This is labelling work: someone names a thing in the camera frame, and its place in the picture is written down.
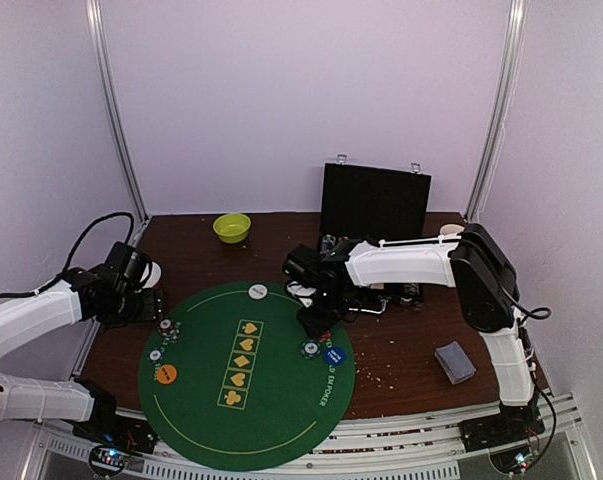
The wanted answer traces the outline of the blue small blind button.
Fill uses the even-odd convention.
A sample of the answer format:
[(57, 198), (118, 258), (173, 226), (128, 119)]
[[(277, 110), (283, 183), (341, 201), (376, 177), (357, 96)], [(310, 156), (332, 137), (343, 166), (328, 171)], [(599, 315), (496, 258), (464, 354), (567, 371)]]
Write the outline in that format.
[(328, 347), (323, 353), (324, 362), (333, 367), (343, 365), (347, 360), (347, 354), (341, 347)]

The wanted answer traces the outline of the white dealer button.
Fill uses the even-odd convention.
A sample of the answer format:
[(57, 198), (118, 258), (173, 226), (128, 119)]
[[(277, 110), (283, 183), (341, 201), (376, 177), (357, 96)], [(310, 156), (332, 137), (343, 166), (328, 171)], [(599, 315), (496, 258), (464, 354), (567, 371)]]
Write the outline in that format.
[(268, 288), (264, 284), (253, 284), (248, 288), (248, 295), (253, 300), (263, 300), (268, 295)]

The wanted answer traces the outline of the orange big blind button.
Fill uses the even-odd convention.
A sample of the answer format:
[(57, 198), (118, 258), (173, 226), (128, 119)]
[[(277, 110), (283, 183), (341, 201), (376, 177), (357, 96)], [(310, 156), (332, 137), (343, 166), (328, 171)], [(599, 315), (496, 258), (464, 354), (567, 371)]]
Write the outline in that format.
[(173, 384), (178, 378), (178, 370), (172, 364), (163, 364), (156, 370), (156, 381), (161, 385)]

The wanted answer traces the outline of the blue playing card deck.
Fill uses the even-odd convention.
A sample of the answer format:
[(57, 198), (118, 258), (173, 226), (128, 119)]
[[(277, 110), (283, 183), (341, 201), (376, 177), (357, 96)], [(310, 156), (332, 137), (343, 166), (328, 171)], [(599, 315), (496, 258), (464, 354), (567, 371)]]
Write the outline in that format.
[(452, 385), (465, 382), (476, 374), (476, 367), (457, 341), (436, 348), (434, 355)]

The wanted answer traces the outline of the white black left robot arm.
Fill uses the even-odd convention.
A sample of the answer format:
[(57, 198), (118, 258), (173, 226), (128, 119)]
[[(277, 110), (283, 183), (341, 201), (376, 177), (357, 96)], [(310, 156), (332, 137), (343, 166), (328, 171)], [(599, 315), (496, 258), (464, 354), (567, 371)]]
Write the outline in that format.
[[(115, 243), (90, 269), (65, 267), (49, 283), (0, 295), (0, 362), (52, 333), (94, 320), (105, 328), (159, 321), (164, 308), (158, 263), (137, 248)], [(89, 380), (51, 380), (0, 372), (0, 422), (62, 420), (104, 444), (125, 433), (115, 397)]]

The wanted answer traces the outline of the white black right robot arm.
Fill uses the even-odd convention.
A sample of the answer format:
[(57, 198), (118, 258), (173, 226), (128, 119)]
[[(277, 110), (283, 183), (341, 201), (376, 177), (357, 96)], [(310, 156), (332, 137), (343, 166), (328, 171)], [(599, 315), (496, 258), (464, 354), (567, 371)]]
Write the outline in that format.
[(353, 310), (358, 288), (432, 284), (455, 289), (462, 316), (483, 338), (498, 381), (501, 413), (494, 433), (511, 442), (527, 429), (541, 432), (540, 390), (525, 324), (548, 319), (551, 310), (521, 305), (516, 271), (482, 225), (428, 239), (348, 239), (324, 254), (300, 244), (282, 270), (290, 294), (302, 302), (297, 319), (313, 339)]

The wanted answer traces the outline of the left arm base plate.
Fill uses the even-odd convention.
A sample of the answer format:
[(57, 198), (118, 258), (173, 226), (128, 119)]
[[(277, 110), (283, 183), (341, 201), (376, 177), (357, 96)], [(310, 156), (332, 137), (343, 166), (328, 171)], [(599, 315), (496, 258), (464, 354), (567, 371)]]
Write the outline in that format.
[(89, 422), (69, 421), (75, 436), (98, 442), (126, 452), (152, 454), (158, 441), (157, 433), (146, 420), (117, 415), (112, 433), (103, 433)]

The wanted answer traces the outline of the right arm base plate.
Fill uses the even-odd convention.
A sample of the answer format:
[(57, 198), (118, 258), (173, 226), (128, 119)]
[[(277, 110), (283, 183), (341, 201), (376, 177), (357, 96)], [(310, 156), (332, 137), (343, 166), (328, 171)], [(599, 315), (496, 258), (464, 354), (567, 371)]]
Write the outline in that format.
[(464, 420), (458, 427), (466, 452), (527, 440), (532, 432), (536, 434), (545, 432), (545, 425), (541, 418), (524, 419), (504, 413)]

